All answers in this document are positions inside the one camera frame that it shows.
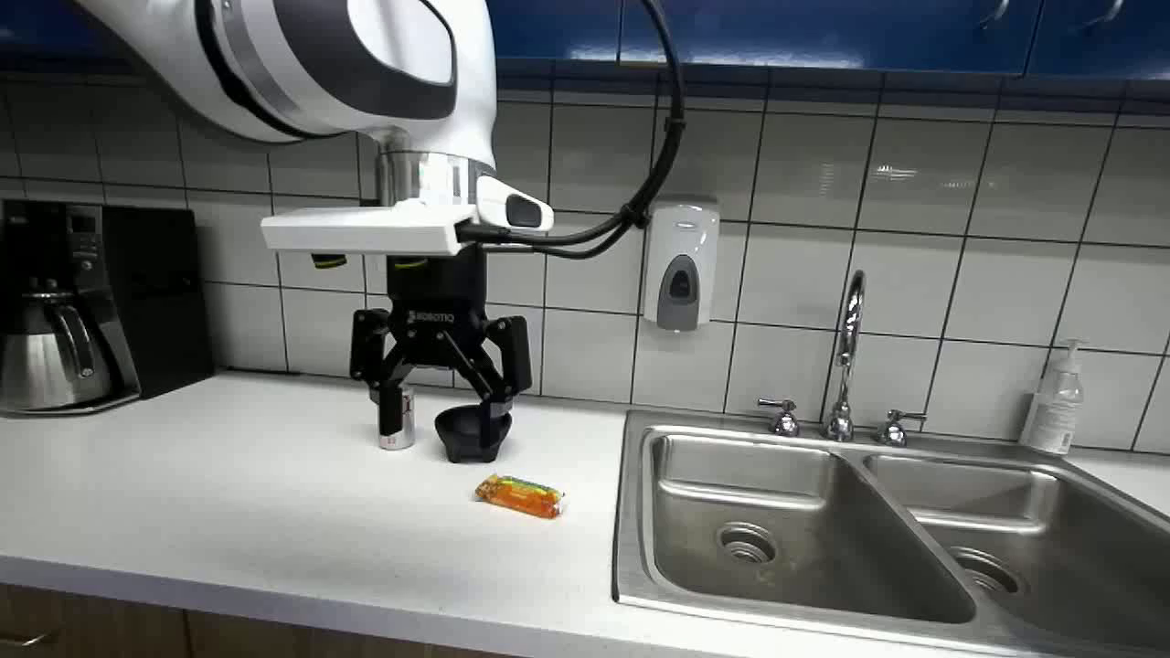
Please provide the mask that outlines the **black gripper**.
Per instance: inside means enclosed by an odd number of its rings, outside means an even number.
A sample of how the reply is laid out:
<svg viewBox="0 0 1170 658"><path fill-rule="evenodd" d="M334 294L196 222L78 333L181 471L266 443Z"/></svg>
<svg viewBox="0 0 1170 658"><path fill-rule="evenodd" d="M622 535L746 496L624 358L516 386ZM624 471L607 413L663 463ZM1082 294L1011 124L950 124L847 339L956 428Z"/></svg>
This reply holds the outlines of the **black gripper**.
<svg viewBox="0 0 1170 658"><path fill-rule="evenodd" d="M530 386L527 320L485 318L482 251L390 256L388 300L350 320L350 375L368 385L372 401L402 386L413 367L457 368L485 415L506 415Z"/></svg>

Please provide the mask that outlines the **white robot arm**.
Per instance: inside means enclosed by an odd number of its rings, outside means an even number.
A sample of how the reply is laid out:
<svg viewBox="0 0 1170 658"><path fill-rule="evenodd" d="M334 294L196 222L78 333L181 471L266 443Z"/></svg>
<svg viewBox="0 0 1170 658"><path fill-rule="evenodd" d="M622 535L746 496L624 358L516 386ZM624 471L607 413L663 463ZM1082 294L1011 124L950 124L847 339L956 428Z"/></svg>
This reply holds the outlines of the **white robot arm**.
<svg viewBox="0 0 1170 658"><path fill-rule="evenodd" d="M485 428L530 385L524 328L482 313L482 244L553 208L496 174L485 0L78 0L210 124L255 142L366 134L385 191L362 208L260 222L274 251L380 256L390 303L362 312L350 375L399 428L417 367L461 374Z"/></svg>

